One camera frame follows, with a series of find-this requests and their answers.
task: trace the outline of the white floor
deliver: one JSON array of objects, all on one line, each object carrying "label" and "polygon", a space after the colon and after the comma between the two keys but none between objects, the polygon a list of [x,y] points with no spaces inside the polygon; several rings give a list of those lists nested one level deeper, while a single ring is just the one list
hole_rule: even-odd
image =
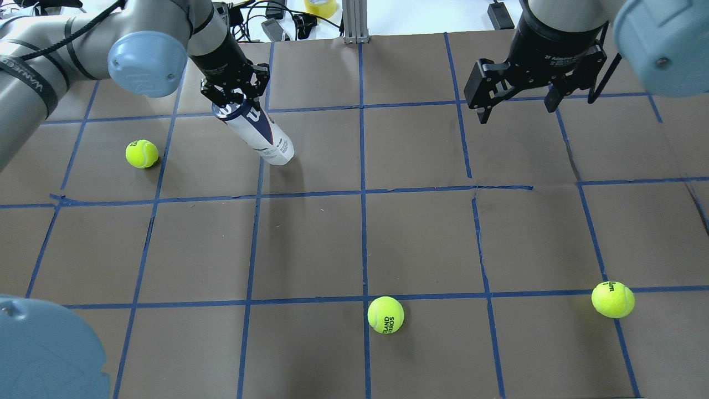
[{"label": "white floor", "polygon": [[[304,11],[306,0],[287,0],[286,6]],[[513,21],[518,21],[522,8],[518,0],[500,0],[507,6]],[[113,0],[87,0],[84,8],[90,12],[100,12]],[[339,25],[342,15],[342,0],[337,0],[337,12],[330,20]],[[492,0],[369,0],[367,2],[367,23],[370,35],[415,35],[419,33],[441,33],[461,31],[490,31],[493,29],[487,15]],[[263,14],[264,9],[254,9],[252,15]],[[253,40],[270,41],[261,29],[263,18],[254,18],[250,23]],[[286,17],[279,22],[283,29],[294,37],[294,25]],[[336,27],[320,23],[311,33],[310,39],[336,38]]]}]

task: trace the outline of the cable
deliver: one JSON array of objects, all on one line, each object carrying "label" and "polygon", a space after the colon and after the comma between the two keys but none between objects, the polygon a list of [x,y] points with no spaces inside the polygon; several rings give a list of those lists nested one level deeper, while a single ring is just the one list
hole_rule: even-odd
[{"label": "cable", "polygon": [[[603,48],[603,44],[605,43],[605,35],[608,32],[609,25],[610,23],[608,21],[603,24],[603,29],[601,30],[601,38],[598,39],[598,42],[601,44],[601,48]],[[598,87],[596,87],[596,79],[593,80],[591,88],[589,88],[588,90],[588,99],[586,100],[586,102],[588,102],[589,104],[593,104],[594,102],[596,102],[598,97],[603,92],[603,89],[608,83],[608,80],[610,79],[611,75],[613,75],[615,69],[618,67],[618,64],[620,64],[620,61],[622,59],[623,57],[620,55],[620,53],[615,55],[615,58],[613,58],[613,61],[610,62],[608,70],[605,71],[605,75],[603,76],[603,79],[601,79],[601,83],[598,84]]]},{"label": "cable", "polygon": [[23,61],[32,60],[33,58],[42,57],[43,55],[47,55],[47,54],[50,54],[50,53],[53,53],[53,52],[59,50],[60,48],[66,46],[67,44],[76,40],[79,36],[90,31],[94,26],[98,25],[99,22],[106,19],[108,17],[108,15],[111,14],[113,12],[113,10],[117,9],[118,7],[121,7],[121,8],[125,7],[125,0],[118,0],[115,3],[111,4],[110,7],[103,10],[99,15],[94,17],[94,19],[90,20],[89,23],[84,25],[78,31],[74,32],[72,35],[67,36],[63,40],[56,42],[55,44],[53,44],[45,49],[35,51],[34,53],[25,54],[22,57],[20,57],[20,59],[22,59]]},{"label": "cable", "polygon": [[605,75],[603,76],[603,79],[601,79],[601,83],[598,84],[598,88],[594,89],[593,86],[591,86],[591,89],[588,91],[588,103],[589,104],[593,104],[594,102],[596,102],[598,97],[601,95],[603,88],[608,83],[610,76],[615,72],[615,69],[618,67],[618,64],[620,64],[620,61],[622,59],[623,59],[623,57],[620,55],[620,53],[616,54],[615,58],[613,58],[613,61],[608,66],[608,70],[605,71]]},{"label": "cable", "polygon": [[[256,17],[256,16],[251,17],[251,11],[253,11],[253,9],[268,9],[268,8],[274,8],[274,9],[280,9],[280,10],[283,10],[283,11],[288,11],[288,12],[291,14],[291,19],[293,19],[294,15],[296,15],[296,14],[297,14],[297,15],[309,15],[309,16],[314,16],[314,17],[316,17],[317,19],[323,20],[323,21],[329,23],[330,25],[332,25],[332,26],[334,26],[334,27],[336,27],[336,28],[338,28],[338,29],[340,28],[339,25],[337,25],[336,23],[330,21],[330,20],[327,19],[327,18],[323,18],[322,16],[315,15],[315,14],[312,14],[312,13],[306,13],[305,11],[291,10],[291,9],[289,9],[289,8],[286,7],[286,6],[281,6],[281,5],[279,5],[279,4],[270,4],[270,5],[268,5],[268,6],[259,6],[259,5],[258,5],[258,4],[267,3],[268,1],[269,1],[269,0],[259,0],[259,1],[256,1],[255,3],[253,3],[252,5],[250,5],[250,6],[248,6],[248,7],[245,7],[245,8],[248,8],[248,9],[249,9],[249,11],[248,11],[247,14],[246,14],[246,22],[244,22],[245,27],[246,27],[245,37],[246,37],[246,39],[247,39],[249,42],[251,41],[251,32],[250,32],[250,29],[249,29],[248,21],[249,21],[250,19],[252,19],[253,17]],[[294,24],[295,27],[296,27],[296,37],[294,38],[294,40],[298,40],[298,35],[297,35],[298,27],[297,27],[295,21],[293,21],[293,24]]]}]

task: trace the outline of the yellow tennis ball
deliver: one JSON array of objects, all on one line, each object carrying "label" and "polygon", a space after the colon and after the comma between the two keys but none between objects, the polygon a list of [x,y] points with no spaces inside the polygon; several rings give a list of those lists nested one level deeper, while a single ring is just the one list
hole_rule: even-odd
[{"label": "yellow tennis ball", "polygon": [[378,297],[369,304],[367,320],[374,331],[391,334],[403,324],[403,307],[392,297]]},{"label": "yellow tennis ball", "polygon": [[125,160],[136,168],[149,168],[157,161],[157,147],[148,140],[133,141],[125,147]]},{"label": "yellow tennis ball", "polygon": [[620,319],[628,316],[635,307],[632,291],[618,281],[598,284],[591,293],[593,307],[603,316]]}]

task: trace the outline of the grid line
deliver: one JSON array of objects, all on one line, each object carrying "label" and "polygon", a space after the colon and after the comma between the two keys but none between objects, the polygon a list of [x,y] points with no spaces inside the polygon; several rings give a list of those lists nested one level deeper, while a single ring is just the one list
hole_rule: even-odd
[{"label": "grid line", "polygon": [[[441,101],[441,102],[411,102],[411,103],[392,103],[392,104],[365,104],[364,103],[364,71],[362,66],[362,44],[358,45],[358,55],[359,55],[359,104],[352,106],[325,106],[325,107],[311,107],[311,108],[293,108],[293,109],[275,109],[269,110],[269,97],[270,90],[266,94],[265,106],[264,108],[270,113],[286,113],[286,112],[302,112],[302,111],[329,111],[329,110],[340,110],[340,109],[359,109],[360,117],[360,168],[361,168],[361,190],[349,190],[349,191],[331,191],[331,192],[303,192],[303,193],[285,193],[285,194],[271,194],[263,195],[262,191],[262,178],[264,170],[264,161],[261,159],[259,166],[259,182],[256,195],[240,195],[235,197],[220,196],[220,197],[185,197],[185,198],[164,198],[160,199],[160,188],[162,185],[162,177],[164,175],[165,162],[161,165],[160,176],[158,180],[158,185],[156,189],[155,198],[153,200],[145,201],[127,201],[127,202],[81,202],[73,199],[67,199],[63,196],[50,195],[51,198],[58,200],[57,204],[7,204],[0,205],[0,209],[15,209],[15,208],[43,208],[43,207],[54,207],[55,213],[48,227],[48,232],[46,234],[42,249],[40,250],[40,255],[38,256],[37,263],[35,265],[35,270],[33,271],[33,277],[30,281],[28,287],[28,292],[26,297],[29,297],[31,290],[36,278],[37,272],[41,264],[41,258],[43,256],[46,244],[50,238],[52,228],[55,224],[57,215],[61,207],[89,207],[89,206],[123,206],[123,205],[135,205],[135,204],[153,204],[153,212],[151,215],[150,224],[146,234],[145,246],[143,249],[143,257],[141,258],[139,276],[136,281],[136,287],[134,291],[134,297],[132,303],[113,303],[113,304],[82,304],[82,305],[65,305],[70,309],[130,309],[130,319],[129,325],[126,332],[123,354],[121,357],[121,364],[119,367],[118,378],[116,379],[116,389],[114,391],[114,399],[118,397],[118,389],[120,388],[121,376],[123,372],[123,367],[125,365],[125,357],[128,352],[128,345],[130,343],[130,333],[132,330],[133,320],[135,316],[135,311],[142,308],[168,308],[168,307],[212,307],[212,306],[240,306],[243,305],[247,309],[245,311],[245,321],[243,329],[243,339],[242,339],[242,352],[241,352],[241,363],[239,370],[239,386],[238,386],[238,398],[242,397],[242,385],[243,376],[245,370],[245,356],[247,349],[247,333],[248,333],[248,323],[251,305],[282,305],[289,303],[324,303],[324,302],[363,302],[364,305],[364,355],[365,355],[365,393],[367,399],[371,398],[371,376],[370,376],[370,359],[369,359],[369,328],[367,323],[367,304],[370,300],[375,297],[369,296],[368,294],[368,281],[367,281],[367,213],[366,213],[366,196],[368,194],[385,194],[393,192],[426,192],[426,191],[456,191],[456,190],[476,190],[478,188],[483,189],[494,189],[494,190],[532,190],[533,186],[478,186],[478,185],[468,185],[468,186],[448,186],[448,187],[414,187],[414,188],[398,188],[398,189],[372,189],[368,190],[365,184],[365,152],[364,152],[364,110],[368,108],[388,108],[388,107],[405,107],[405,106],[435,106],[435,105],[448,105],[455,104],[457,106],[457,112],[459,117],[459,127],[461,129],[462,144],[464,146],[464,157],[466,161],[466,168],[468,177],[471,177],[469,157],[467,153],[467,141],[465,139],[464,124],[462,121],[462,108],[461,105],[465,104],[464,100],[459,98],[459,90],[457,85],[457,78],[455,75],[454,65],[452,62],[452,52],[450,49],[450,42],[448,39],[448,34],[444,33],[445,44],[447,48],[447,54],[450,62],[450,68],[452,73],[452,79],[455,88],[455,100]],[[274,57],[274,44],[271,44],[270,48],[270,59],[269,64],[273,65]],[[93,103],[94,97],[96,96],[96,91],[98,88],[98,82],[94,86],[94,91],[91,95],[91,100],[89,106],[86,110],[86,114],[83,120],[66,120],[66,121],[46,121],[44,124],[82,124],[79,131],[79,135],[74,145],[74,150],[72,152],[72,157],[69,160],[69,165],[67,166],[67,172],[65,174],[64,181],[62,182],[62,189],[65,187],[69,172],[71,170],[73,160],[76,151],[79,146],[79,142],[82,137],[84,127],[87,123],[94,122],[110,122],[110,121],[125,121],[125,120],[140,120],[140,119],[167,119],[171,118],[172,122],[170,124],[170,130],[168,134],[168,140],[165,148],[164,161],[167,159],[167,153],[169,150],[169,143],[172,137],[172,130],[174,128],[174,122],[177,118],[184,117],[200,117],[200,116],[211,116],[211,113],[198,113],[198,114],[178,114],[177,107],[179,104],[179,98],[182,91],[182,83],[180,84],[180,92],[177,95],[176,102],[174,105],[174,110],[172,115],[157,115],[157,116],[128,116],[119,118],[101,118],[101,119],[88,119],[88,115]],[[656,104],[652,98],[652,95],[648,93],[618,93],[618,94],[603,94],[601,97],[643,97],[647,96],[650,104],[652,105],[653,111],[659,123],[662,123],[662,118],[657,109]],[[567,97],[569,99],[584,99],[585,95],[574,95]],[[544,97],[517,97],[509,101],[539,101],[544,99]],[[562,130],[562,135],[569,152],[569,159],[571,161],[572,167],[576,172],[576,166],[573,162],[573,157],[571,155],[571,146],[569,139],[566,136],[566,131],[563,125],[562,117],[557,110],[557,118],[559,120],[559,127]],[[641,180],[599,180],[599,181],[583,181],[581,179],[580,173],[577,175],[577,189],[579,191],[579,196],[583,205],[584,213],[586,215],[586,221],[588,223],[589,231],[591,232],[591,238],[593,240],[594,250],[596,251],[596,256],[598,259],[599,268],[601,270],[601,275],[603,280],[608,280],[606,274],[605,265],[603,263],[603,258],[601,255],[601,249],[598,245],[598,240],[596,237],[595,229],[593,228],[593,221],[591,219],[590,211],[588,210],[588,204],[586,201],[584,186],[592,185],[628,185],[628,184],[652,184],[652,183],[664,183],[664,182],[695,182],[695,181],[709,181],[709,177],[675,177],[667,179],[641,179]],[[251,298],[252,281],[255,271],[255,250],[257,246],[257,230],[258,230],[258,220],[259,220],[259,208],[261,199],[266,198],[281,198],[281,197],[313,197],[313,196],[328,196],[328,195],[360,195],[362,197],[362,267],[363,267],[363,292],[361,296],[345,296],[345,297],[305,297],[305,298],[274,298],[266,300],[253,300]],[[147,256],[148,246],[150,244],[150,237],[152,233],[152,228],[155,220],[155,215],[157,213],[158,205],[161,203],[170,202],[191,202],[191,201],[214,201],[214,200],[253,200],[256,199],[256,209],[255,209],[255,223],[254,230],[252,232],[252,253],[250,261],[249,270],[249,283],[247,289],[247,299],[246,300],[222,300],[222,301],[196,301],[196,302],[138,302],[140,284],[142,280],[142,275],[145,267],[145,259]],[[500,395],[505,398],[504,384],[502,379],[502,370],[499,359],[498,343],[496,340],[496,328],[494,323],[494,315],[492,308],[492,298],[495,297],[533,297],[533,296],[560,296],[560,295],[590,295],[591,290],[546,290],[546,291],[520,291],[520,292],[492,292],[489,287],[489,281],[484,268],[484,257],[481,246],[481,230],[480,221],[478,215],[478,209],[476,204],[476,198],[472,200],[472,208],[474,213],[474,221],[476,228],[476,237],[479,250],[479,258],[481,262],[481,272],[483,275],[485,291],[483,293],[442,293],[442,294],[423,294],[423,295],[392,295],[394,298],[399,300],[438,300],[438,299],[451,299],[451,298],[476,298],[476,299],[486,299],[488,302],[488,314],[489,322],[491,328],[491,338],[493,344],[493,355],[496,361],[496,371],[498,374],[498,388],[500,390]],[[707,291],[709,290],[709,285],[688,285],[688,286],[668,286],[668,287],[644,287],[644,288],[633,288],[636,293],[670,293],[670,292],[695,292],[695,291]],[[627,372],[629,374],[630,382],[632,384],[634,394],[640,396],[639,388],[637,387],[637,381],[635,380],[635,375],[632,370],[632,364],[630,357],[628,355],[627,347],[625,344],[625,339],[623,336],[623,330],[620,325],[619,320],[615,320],[615,326],[617,329],[621,349],[623,351],[624,360],[627,367]]]},{"label": "grid line", "polygon": [[[666,287],[630,287],[635,294],[645,293],[696,293],[709,291],[709,285],[677,285]],[[492,298],[510,297],[560,297],[590,295],[593,290],[541,290],[541,291],[491,291],[489,294],[482,293],[437,293],[437,294],[401,294],[390,295],[397,300],[450,300],[450,299],[486,299],[488,295]],[[377,299],[376,295],[368,296],[342,296],[342,297],[292,297],[292,298],[269,298],[255,300],[251,299],[251,306],[269,305],[289,305],[305,303],[346,303],[361,302]],[[246,300],[210,300],[191,302],[139,302],[133,303],[87,303],[63,305],[68,309],[130,309],[135,306],[138,309],[154,309],[164,307],[223,307],[246,305]]]},{"label": "grid line", "polygon": [[246,301],[244,307],[244,326],[241,335],[241,355],[239,359],[239,376],[237,381],[237,399],[243,398],[244,394],[244,375],[246,372],[246,352],[248,348],[249,339],[249,323],[251,320],[251,302],[254,288],[254,274],[256,268],[256,250],[257,250],[257,240],[259,236],[259,219],[261,216],[261,191],[263,189],[264,181],[264,160],[263,158],[259,161],[259,180],[257,184],[257,195],[256,195],[256,205],[254,209],[254,226],[251,233],[251,254],[249,257],[249,277],[246,285]]},{"label": "grid line", "polygon": [[483,278],[483,287],[485,289],[485,298],[487,301],[487,312],[488,312],[488,322],[490,324],[490,338],[492,341],[492,351],[493,358],[495,361],[495,373],[497,375],[497,385],[502,399],[506,398],[505,395],[505,381],[502,374],[502,363],[500,360],[500,348],[497,340],[497,327],[495,326],[495,312],[493,310],[492,304],[492,294],[490,291],[490,281],[485,271],[485,257],[483,256],[483,246],[481,240],[481,228],[480,228],[480,216],[478,213],[478,199],[473,197],[472,207],[473,207],[473,220],[475,222],[475,237],[478,247],[478,256],[480,258],[480,271]]},{"label": "grid line", "polygon": [[[600,98],[613,98],[613,97],[647,97],[646,92],[637,93],[609,93],[601,94]],[[268,104],[270,98],[270,91],[266,93],[266,103]],[[585,99],[585,95],[571,95],[567,99]],[[544,97],[513,97],[506,100],[506,102],[518,102],[518,101],[542,101]],[[444,101],[433,101],[433,102],[402,102],[402,103],[378,103],[378,104],[352,104],[343,106],[312,106],[305,108],[283,108],[283,109],[270,109],[266,107],[266,110],[270,114],[283,114],[287,112],[310,112],[310,111],[338,111],[342,109],[369,109],[369,108],[399,108],[399,107],[409,107],[409,106],[435,106],[435,105],[463,105],[466,104],[464,99],[451,99]],[[113,118],[94,118],[87,119],[88,124],[99,123],[99,122],[115,122],[115,121],[135,121],[135,120],[148,120],[148,119],[172,119],[172,118],[193,118],[201,116],[212,116],[211,112],[199,112],[199,113],[189,113],[189,114],[162,114],[162,115],[144,115],[144,116],[117,116]],[[45,121],[43,125],[57,125],[57,124],[80,124],[82,119],[68,119],[65,121]]]},{"label": "grid line", "polygon": [[465,124],[463,123],[463,111],[461,110],[460,93],[458,92],[458,78],[455,76],[455,64],[453,63],[453,53],[450,50],[450,41],[448,40],[448,32],[443,33],[445,40],[445,50],[448,54],[448,64],[450,65],[450,74],[453,77],[453,90],[455,91],[455,108],[458,112],[458,128],[460,129],[460,141],[463,145],[463,159],[465,160],[465,172],[468,178],[472,179],[473,174],[470,171],[470,156],[468,154],[468,141],[465,137]]},{"label": "grid line", "polygon": [[364,56],[362,43],[357,44],[357,71],[359,75],[359,188],[362,201],[362,324],[364,337],[364,397],[372,399],[372,358],[369,351],[369,276],[367,274],[367,169],[364,146]]},{"label": "grid line", "polygon": [[74,159],[77,157],[77,151],[79,150],[79,144],[82,141],[82,137],[84,136],[84,130],[86,129],[86,121],[89,119],[89,112],[91,112],[91,107],[94,103],[94,100],[96,99],[96,93],[99,91],[99,84],[100,83],[101,83],[101,81],[97,80],[96,84],[94,84],[94,90],[91,92],[91,97],[89,98],[89,105],[86,107],[86,113],[84,114],[84,120],[82,121],[82,126],[79,128],[79,134],[77,135],[77,139],[74,142],[74,149],[72,150],[72,156],[69,157],[69,163],[67,164],[67,171],[64,174],[64,180],[62,180],[62,187],[61,187],[62,191],[65,188],[67,188],[67,182],[69,181],[69,172],[71,172],[72,166],[74,165]]},{"label": "grid line", "polygon": [[152,211],[150,214],[150,223],[147,227],[147,232],[145,234],[145,245],[143,246],[143,253],[140,257],[140,265],[138,267],[138,276],[135,279],[135,289],[133,290],[133,302],[130,307],[130,316],[128,317],[128,325],[125,328],[125,339],[123,340],[123,350],[121,351],[121,360],[118,364],[118,373],[116,374],[116,383],[113,388],[113,399],[118,399],[118,395],[121,391],[121,384],[123,382],[123,372],[125,371],[125,360],[128,357],[128,348],[130,346],[130,338],[133,333],[133,323],[135,322],[135,311],[138,306],[138,299],[140,297],[140,287],[143,284],[143,273],[145,272],[145,262],[147,260],[147,253],[150,248],[150,239],[152,238],[152,229],[155,225],[155,217],[157,216],[158,199],[160,198],[160,190],[162,189],[162,181],[165,174],[165,168],[167,167],[167,157],[170,151],[170,144],[172,143],[172,132],[174,130],[175,118],[177,115],[177,108],[179,107],[179,100],[182,96],[182,86],[184,84],[184,76],[177,87],[177,96],[175,98],[175,103],[172,108],[172,119],[170,120],[169,130],[167,132],[167,140],[165,141],[165,150],[160,163],[160,174],[157,178],[157,184],[155,188],[155,196],[152,201]]},{"label": "grid line", "polygon": [[[74,166],[74,159],[76,158],[77,151],[79,150],[79,142],[81,141],[81,138],[84,133],[84,128],[86,127],[86,120],[89,118],[89,113],[91,112],[91,107],[94,105],[94,100],[96,99],[96,93],[98,92],[99,89],[99,83],[96,82],[94,85],[94,90],[91,92],[91,98],[89,99],[89,103],[86,105],[86,111],[84,112],[84,119],[82,121],[82,125],[79,128],[79,133],[77,134],[77,139],[74,142],[74,147],[72,149],[72,154],[69,157],[69,162],[67,163],[67,169],[64,174],[64,178],[62,179],[62,184],[61,184],[61,190],[63,190],[67,184],[67,181],[69,180],[69,174],[72,172],[72,167]],[[54,231],[54,225],[57,222],[57,218],[59,217],[59,212],[62,208],[62,203],[58,202],[54,206],[54,214],[52,215],[52,220],[49,223],[49,227],[47,228],[47,233],[45,235],[44,241],[42,241],[42,246],[40,247],[40,252],[37,255],[37,261],[35,262],[35,267],[32,270],[32,276],[30,277],[30,282],[27,286],[27,291],[25,292],[25,298],[29,298],[32,295],[32,290],[35,287],[35,281],[37,280],[37,275],[40,272],[40,267],[42,266],[42,260],[44,259],[44,254],[45,251],[47,250],[47,245],[49,244],[49,239],[52,236],[52,231]]]}]

